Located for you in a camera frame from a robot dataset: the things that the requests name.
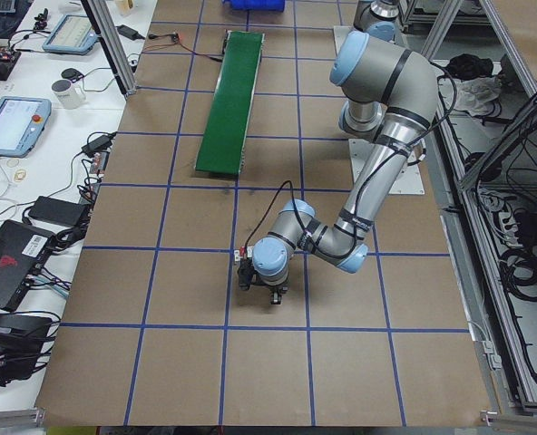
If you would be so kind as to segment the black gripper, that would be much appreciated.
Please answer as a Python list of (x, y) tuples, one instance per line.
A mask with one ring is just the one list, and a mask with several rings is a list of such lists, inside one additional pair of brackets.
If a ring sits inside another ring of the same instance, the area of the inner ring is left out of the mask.
[(252, 286), (266, 287), (270, 291), (270, 303), (272, 305), (281, 305), (283, 295), (288, 292), (287, 278), (277, 284), (270, 283), (261, 277), (260, 273), (254, 268), (251, 259), (239, 262), (237, 276), (241, 291), (248, 291)]

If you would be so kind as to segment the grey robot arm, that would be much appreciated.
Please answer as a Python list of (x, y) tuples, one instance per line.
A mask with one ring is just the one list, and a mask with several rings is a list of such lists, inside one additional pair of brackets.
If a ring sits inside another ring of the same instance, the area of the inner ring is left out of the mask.
[(396, 39), (398, 14), (398, 0), (358, 1), (353, 28), (392, 44), (400, 43)]
[(364, 264), (366, 234), (415, 145), (431, 128), (438, 104), (434, 67), (420, 53), (353, 30), (337, 52), (329, 80), (347, 97), (340, 128), (371, 143), (337, 221), (328, 226), (305, 201), (291, 198), (256, 244), (239, 252), (243, 291), (264, 286), (280, 304), (296, 250), (349, 274)]

